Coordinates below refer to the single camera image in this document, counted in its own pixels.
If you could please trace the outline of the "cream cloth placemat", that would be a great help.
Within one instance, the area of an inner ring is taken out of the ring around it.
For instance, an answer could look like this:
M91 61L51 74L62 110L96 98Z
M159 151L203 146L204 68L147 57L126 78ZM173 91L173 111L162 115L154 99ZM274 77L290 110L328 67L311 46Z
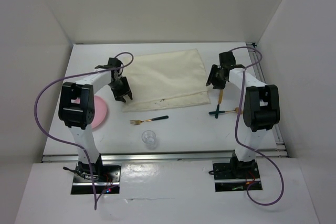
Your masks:
M133 99L123 106L123 112L210 103L207 75L197 49L136 56L123 74L133 95Z

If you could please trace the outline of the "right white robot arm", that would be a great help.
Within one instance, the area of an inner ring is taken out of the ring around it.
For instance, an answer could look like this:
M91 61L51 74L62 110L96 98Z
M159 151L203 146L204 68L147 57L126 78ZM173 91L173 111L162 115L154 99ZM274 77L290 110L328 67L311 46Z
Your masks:
M216 118L225 113L219 107L228 82L244 93L244 101L241 103L244 106L243 121L250 133L239 141L228 167L214 172L214 175L242 179L256 168L256 151L266 133L280 121L279 93L276 85L267 85L247 73L243 65L236 63L231 51L222 52L219 54L219 64L212 65L206 83L220 91L217 108L209 113Z

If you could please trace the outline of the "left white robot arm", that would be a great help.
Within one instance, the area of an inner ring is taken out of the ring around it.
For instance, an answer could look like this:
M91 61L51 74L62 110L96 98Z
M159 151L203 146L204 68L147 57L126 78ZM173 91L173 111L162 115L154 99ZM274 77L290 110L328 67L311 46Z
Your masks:
M96 148L92 122L95 116L95 94L109 86L116 101L133 99L127 78L122 75L124 64L117 56L106 65L98 65L95 72L76 82L65 82L61 87L58 116L70 130L78 148L78 171L91 181L103 177L101 154Z

